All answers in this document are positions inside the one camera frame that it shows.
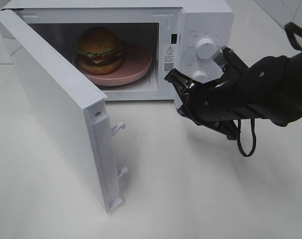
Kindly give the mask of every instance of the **sticker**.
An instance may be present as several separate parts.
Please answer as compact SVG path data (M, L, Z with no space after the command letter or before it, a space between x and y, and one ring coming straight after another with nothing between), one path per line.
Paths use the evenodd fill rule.
M167 44L163 46L164 72L169 72L174 68L175 53L175 45Z

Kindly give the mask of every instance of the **warning label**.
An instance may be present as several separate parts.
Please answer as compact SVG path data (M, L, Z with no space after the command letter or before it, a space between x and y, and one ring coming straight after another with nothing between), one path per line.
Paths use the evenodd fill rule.
M164 54L164 71L169 72L174 68L174 59L175 59L175 54L174 54L174 47L172 45L165 45L163 47L163 51L166 52Z

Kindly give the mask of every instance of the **hamburger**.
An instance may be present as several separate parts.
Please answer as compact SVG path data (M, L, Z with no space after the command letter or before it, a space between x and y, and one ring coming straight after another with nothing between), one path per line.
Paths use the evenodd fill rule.
M78 66L94 75L109 74L121 67L124 59L121 41L109 29L92 27L77 42Z

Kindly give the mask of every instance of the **pink plate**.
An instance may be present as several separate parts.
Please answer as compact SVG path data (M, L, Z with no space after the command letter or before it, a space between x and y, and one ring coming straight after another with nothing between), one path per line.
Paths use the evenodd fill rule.
M77 56L74 65L90 81L99 86L122 86L132 83L148 72L152 57L144 47L131 42L123 42L122 48L125 57L124 63L119 69L109 74L93 75L85 72L77 66Z

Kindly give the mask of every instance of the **qr code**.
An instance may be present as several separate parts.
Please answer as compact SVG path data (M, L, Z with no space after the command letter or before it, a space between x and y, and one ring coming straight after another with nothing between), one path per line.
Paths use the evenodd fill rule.
M170 71L173 68L174 68L174 63L173 62L164 64L164 71Z

